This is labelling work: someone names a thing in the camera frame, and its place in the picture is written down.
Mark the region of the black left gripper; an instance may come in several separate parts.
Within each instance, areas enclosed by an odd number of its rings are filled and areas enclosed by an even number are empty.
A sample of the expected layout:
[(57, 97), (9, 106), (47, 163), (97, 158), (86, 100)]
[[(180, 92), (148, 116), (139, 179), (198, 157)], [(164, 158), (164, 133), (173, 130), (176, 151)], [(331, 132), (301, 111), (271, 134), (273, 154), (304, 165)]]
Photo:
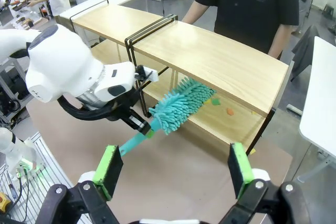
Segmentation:
[(139, 98), (138, 90), (131, 89), (108, 102), (107, 105), (111, 107), (112, 112), (106, 119), (109, 121), (121, 119), (132, 129), (141, 134), (146, 134), (147, 138), (151, 138), (155, 132), (151, 130), (150, 124), (133, 110), (133, 106), (139, 101)]

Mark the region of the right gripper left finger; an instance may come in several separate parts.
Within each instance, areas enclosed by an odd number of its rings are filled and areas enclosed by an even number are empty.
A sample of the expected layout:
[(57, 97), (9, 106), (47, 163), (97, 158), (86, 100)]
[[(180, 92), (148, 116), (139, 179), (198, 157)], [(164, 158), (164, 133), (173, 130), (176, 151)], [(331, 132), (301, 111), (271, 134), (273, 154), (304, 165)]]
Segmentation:
[(107, 202), (112, 199), (122, 166), (119, 147), (107, 146), (93, 179), (72, 188), (63, 184), (50, 187), (39, 212), (39, 223), (77, 223), (84, 214), (92, 223), (118, 223)]

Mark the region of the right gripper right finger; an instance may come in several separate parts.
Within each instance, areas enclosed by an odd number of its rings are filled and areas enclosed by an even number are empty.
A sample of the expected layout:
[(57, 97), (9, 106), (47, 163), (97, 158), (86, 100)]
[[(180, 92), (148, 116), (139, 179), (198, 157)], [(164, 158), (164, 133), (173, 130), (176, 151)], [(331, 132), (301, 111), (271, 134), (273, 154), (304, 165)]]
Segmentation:
[(273, 184), (267, 171), (251, 167), (241, 143), (230, 145), (227, 164), (237, 201), (220, 223), (250, 223), (256, 213), (273, 223), (311, 223), (300, 186)]

